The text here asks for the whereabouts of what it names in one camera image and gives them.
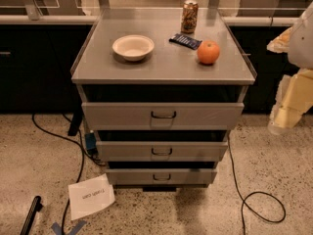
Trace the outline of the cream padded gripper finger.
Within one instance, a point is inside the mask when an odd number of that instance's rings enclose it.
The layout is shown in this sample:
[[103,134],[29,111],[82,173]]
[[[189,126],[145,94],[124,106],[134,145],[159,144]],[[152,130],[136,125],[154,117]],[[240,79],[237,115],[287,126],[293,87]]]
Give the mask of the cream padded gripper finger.
[[293,76],[284,75],[279,83],[268,130],[275,135],[294,128],[313,107],[313,70],[300,69]]

